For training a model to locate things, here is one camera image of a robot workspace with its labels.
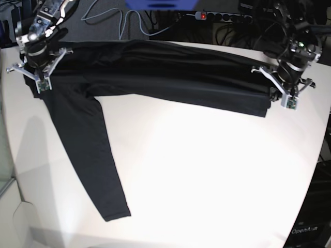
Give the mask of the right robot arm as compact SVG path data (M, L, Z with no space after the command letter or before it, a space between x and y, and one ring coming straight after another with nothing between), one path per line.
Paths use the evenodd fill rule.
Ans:
M51 51L52 41L58 42L68 29L60 28L76 11L79 1L39 1L34 16L17 23L16 41L20 49L19 63L12 64L7 72L19 72L35 82L37 93L51 90L51 74L71 48Z

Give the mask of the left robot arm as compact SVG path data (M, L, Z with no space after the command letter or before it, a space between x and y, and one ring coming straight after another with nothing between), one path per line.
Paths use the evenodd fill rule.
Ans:
M261 29L261 21L279 25L284 33L283 49L277 52L277 66L252 67L270 80L281 94L281 106L295 110L299 94L307 87L315 87L312 79L303 79L305 70L322 55L321 39L312 31L300 1L255 1L253 21Z

